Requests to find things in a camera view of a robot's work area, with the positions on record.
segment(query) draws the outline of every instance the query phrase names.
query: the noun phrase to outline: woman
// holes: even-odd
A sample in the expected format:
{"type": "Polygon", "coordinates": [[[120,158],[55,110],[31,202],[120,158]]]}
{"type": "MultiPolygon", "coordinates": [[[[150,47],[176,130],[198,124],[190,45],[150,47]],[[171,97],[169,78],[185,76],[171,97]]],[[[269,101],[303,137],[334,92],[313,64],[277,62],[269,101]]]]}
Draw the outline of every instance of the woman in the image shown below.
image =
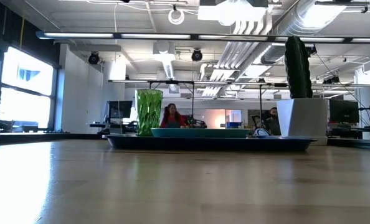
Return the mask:
{"type": "Polygon", "coordinates": [[[165,107],[160,128],[180,128],[185,125],[185,120],[183,120],[182,116],[178,113],[174,103],[170,103],[165,107]]]}

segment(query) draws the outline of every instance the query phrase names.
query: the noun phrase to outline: security camera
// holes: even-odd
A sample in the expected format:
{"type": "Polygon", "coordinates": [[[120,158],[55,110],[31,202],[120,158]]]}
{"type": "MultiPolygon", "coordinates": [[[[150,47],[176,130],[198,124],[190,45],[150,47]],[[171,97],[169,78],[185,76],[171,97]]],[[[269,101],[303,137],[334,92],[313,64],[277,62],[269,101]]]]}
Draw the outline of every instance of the security camera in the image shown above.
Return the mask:
{"type": "Polygon", "coordinates": [[[192,54],[192,61],[194,62],[199,62],[201,61],[203,58],[203,54],[202,52],[200,51],[200,49],[195,49],[193,51],[193,54],[192,54]]]}
{"type": "Polygon", "coordinates": [[[100,61],[99,52],[92,52],[91,56],[88,58],[88,62],[91,65],[97,65],[100,61]]]}

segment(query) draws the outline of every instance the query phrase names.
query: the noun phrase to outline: potted plant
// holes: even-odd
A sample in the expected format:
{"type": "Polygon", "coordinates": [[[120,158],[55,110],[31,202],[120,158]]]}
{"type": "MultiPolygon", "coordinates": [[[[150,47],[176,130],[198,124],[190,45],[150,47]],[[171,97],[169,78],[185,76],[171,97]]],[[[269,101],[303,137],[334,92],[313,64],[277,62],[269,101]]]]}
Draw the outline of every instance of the potted plant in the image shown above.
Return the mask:
{"type": "Polygon", "coordinates": [[[285,44],[285,66],[291,100],[277,103],[282,136],[313,138],[325,145],[328,102],[313,98],[308,53],[299,37],[289,37],[285,44]]]}

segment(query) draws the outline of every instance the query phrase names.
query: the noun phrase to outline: cactus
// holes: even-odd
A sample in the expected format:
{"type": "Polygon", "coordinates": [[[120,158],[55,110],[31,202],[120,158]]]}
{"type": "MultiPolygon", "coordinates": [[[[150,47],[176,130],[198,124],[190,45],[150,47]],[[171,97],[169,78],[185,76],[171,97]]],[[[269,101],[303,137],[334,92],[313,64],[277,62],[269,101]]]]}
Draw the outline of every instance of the cactus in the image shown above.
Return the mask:
{"type": "Polygon", "coordinates": [[[308,53],[299,37],[289,37],[285,44],[285,66],[290,97],[312,98],[308,53]]]}

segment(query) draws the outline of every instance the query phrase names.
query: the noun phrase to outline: window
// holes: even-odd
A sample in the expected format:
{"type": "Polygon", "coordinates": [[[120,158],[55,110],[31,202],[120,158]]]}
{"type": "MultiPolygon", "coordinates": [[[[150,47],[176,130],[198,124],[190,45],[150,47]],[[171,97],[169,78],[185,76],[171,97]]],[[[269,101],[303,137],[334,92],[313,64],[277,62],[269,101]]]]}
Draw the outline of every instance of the window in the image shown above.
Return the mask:
{"type": "Polygon", "coordinates": [[[36,96],[10,88],[1,89],[0,120],[32,121],[39,128],[48,128],[50,98],[36,96]]]}
{"type": "Polygon", "coordinates": [[[54,68],[12,47],[4,56],[2,82],[51,95],[54,68]]]}

